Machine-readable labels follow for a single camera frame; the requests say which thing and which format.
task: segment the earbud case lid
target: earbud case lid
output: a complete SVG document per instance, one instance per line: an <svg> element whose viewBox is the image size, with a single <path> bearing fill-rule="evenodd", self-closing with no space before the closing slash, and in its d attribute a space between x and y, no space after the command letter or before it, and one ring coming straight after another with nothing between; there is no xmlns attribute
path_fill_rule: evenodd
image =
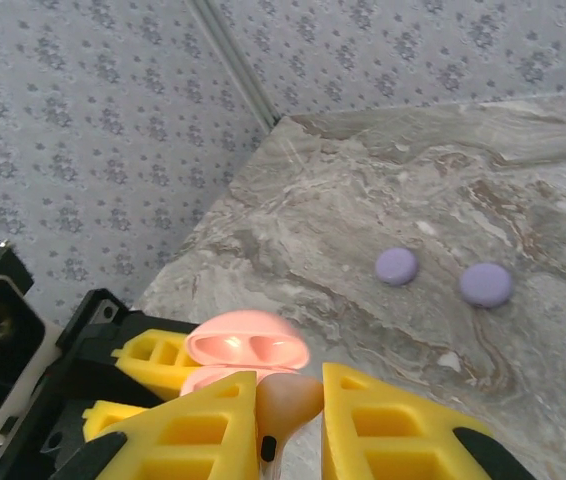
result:
<svg viewBox="0 0 566 480"><path fill-rule="evenodd" d="M300 333L283 317L260 310L218 315L194 329L185 347L201 365L297 370L310 361Z"/></svg>

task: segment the patterned wallpaper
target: patterned wallpaper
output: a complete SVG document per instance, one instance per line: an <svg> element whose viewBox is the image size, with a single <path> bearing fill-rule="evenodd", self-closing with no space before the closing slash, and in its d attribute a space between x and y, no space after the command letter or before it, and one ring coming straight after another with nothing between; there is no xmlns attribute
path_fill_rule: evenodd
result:
<svg viewBox="0 0 566 480"><path fill-rule="evenodd" d="M0 0L0 240L44 316L135 299L262 136L183 0Z"/></svg>
<svg viewBox="0 0 566 480"><path fill-rule="evenodd" d="M566 93L566 0L216 0L280 113Z"/></svg>

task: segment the gray wallpaper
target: gray wallpaper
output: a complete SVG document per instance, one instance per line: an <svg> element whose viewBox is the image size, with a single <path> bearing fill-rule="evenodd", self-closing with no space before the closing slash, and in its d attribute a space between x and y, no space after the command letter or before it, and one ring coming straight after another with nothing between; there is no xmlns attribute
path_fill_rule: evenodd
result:
<svg viewBox="0 0 566 480"><path fill-rule="evenodd" d="M566 0L217 0L280 113L566 93Z"/></svg>
<svg viewBox="0 0 566 480"><path fill-rule="evenodd" d="M46 317L135 299L262 135L183 0L0 1L0 240Z"/></svg>

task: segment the purple disc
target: purple disc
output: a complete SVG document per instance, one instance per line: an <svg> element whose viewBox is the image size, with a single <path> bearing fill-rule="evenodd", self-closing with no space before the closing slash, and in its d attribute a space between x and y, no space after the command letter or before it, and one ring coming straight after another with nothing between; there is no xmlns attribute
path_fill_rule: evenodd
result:
<svg viewBox="0 0 566 480"><path fill-rule="evenodd" d="M459 281L463 300L476 307L495 308L512 296L512 277L494 263L477 263L463 272Z"/></svg>
<svg viewBox="0 0 566 480"><path fill-rule="evenodd" d="M390 248L376 260L376 276L393 287L414 280L418 270L419 261L407 248Z"/></svg>

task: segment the marble surface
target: marble surface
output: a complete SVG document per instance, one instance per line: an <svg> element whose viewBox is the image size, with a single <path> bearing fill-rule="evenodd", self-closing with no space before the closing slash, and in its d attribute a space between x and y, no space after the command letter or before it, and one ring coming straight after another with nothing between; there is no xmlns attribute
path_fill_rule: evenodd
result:
<svg viewBox="0 0 566 480"><path fill-rule="evenodd" d="M393 246L421 263L404 288L374 276ZM514 277L493 311L457 291L480 261ZM538 480L566 479L566 98L284 119L138 306L278 312L309 373L344 363L474 415ZM318 428L283 479L320 478Z"/></svg>

